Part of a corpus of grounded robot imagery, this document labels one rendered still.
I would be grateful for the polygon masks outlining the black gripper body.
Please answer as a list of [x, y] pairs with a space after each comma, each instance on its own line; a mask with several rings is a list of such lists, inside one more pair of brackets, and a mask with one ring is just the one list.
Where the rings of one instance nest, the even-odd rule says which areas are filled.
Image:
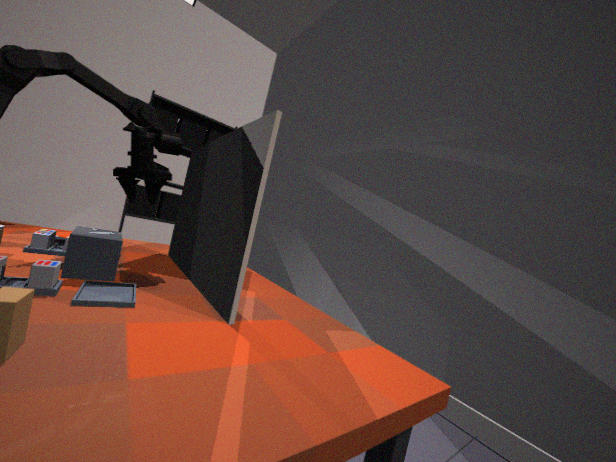
[[157, 155], [154, 155], [152, 150], [131, 148], [128, 155], [131, 155], [131, 166], [115, 167], [113, 176], [126, 179], [145, 177], [150, 181], [159, 182], [172, 181], [173, 175], [170, 171], [153, 169], [153, 158], [157, 159]]

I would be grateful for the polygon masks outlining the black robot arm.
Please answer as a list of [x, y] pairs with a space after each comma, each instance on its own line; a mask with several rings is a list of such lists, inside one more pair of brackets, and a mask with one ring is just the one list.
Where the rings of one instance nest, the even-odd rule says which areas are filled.
[[116, 106], [132, 121], [122, 128], [132, 132], [131, 148], [153, 151], [154, 145], [160, 153], [180, 155], [183, 146], [180, 133], [166, 132], [155, 108], [123, 93], [66, 52], [25, 50], [17, 45], [4, 45], [0, 48], [0, 119], [13, 97], [35, 77], [52, 75], [70, 76]]

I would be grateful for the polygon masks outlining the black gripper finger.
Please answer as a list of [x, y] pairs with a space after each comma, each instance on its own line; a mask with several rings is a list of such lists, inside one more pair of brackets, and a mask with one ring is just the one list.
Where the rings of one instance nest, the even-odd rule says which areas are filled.
[[136, 194], [136, 185], [141, 181], [141, 180], [136, 180], [136, 179], [126, 179], [126, 178], [117, 178], [118, 181], [120, 182], [123, 191], [125, 192], [129, 202], [134, 202], [135, 200], [135, 194]]
[[155, 204], [159, 191], [166, 184], [169, 184], [169, 182], [144, 180], [144, 185], [150, 204]]

